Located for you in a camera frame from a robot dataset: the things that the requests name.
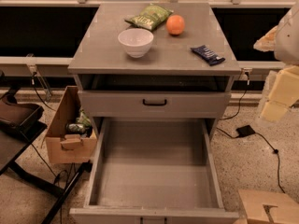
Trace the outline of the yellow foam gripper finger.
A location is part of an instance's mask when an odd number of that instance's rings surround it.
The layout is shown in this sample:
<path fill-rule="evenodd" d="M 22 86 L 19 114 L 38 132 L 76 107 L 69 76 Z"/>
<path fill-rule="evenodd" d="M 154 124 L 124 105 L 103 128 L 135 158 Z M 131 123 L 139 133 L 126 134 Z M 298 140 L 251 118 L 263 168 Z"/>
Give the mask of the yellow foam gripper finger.
<path fill-rule="evenodd" d="M 276 73 L 273 86 L 266 96 L 260 118 L 279 121 L 299 100 L 299 66 L 291 65 Z"/>

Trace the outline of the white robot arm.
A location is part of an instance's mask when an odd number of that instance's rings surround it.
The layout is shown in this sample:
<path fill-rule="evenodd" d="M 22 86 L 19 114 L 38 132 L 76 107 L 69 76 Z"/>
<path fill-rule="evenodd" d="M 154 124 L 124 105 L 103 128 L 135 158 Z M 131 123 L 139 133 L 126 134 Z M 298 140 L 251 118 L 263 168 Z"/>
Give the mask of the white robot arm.
<path fill-rule="evenodd" d="M 274 123 L 299 100 L 299 4 L 296 3 L 253 47 L 263 52 L 273 51 L 275 58 L 286 64 L 276 73 L 259 114 L 260 120 Z"/>

